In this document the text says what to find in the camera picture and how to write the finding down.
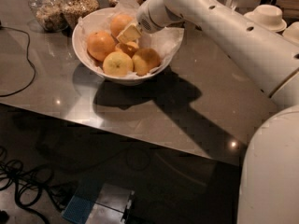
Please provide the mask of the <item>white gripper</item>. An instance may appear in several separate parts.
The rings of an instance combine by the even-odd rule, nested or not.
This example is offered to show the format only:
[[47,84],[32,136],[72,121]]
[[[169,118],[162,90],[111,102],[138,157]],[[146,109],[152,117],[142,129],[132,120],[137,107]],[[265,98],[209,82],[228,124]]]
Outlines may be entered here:
[[123,44],[137,40],[142,32],[153,34],[163,28],[182,22],[182,18],[171,12],[164,0],[146,0],[136,12],[136,21],[128,24],[117,36]]

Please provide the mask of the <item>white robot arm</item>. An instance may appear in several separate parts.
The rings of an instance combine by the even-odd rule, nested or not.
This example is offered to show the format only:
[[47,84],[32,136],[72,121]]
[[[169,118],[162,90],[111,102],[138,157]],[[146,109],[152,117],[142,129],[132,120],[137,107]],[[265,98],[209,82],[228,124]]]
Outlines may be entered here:
[[117,38],[126,43],[176,21],[201,27],[281,108],[249,143],[237,224],[299,224],[299,47],[217,0],[147,0]]

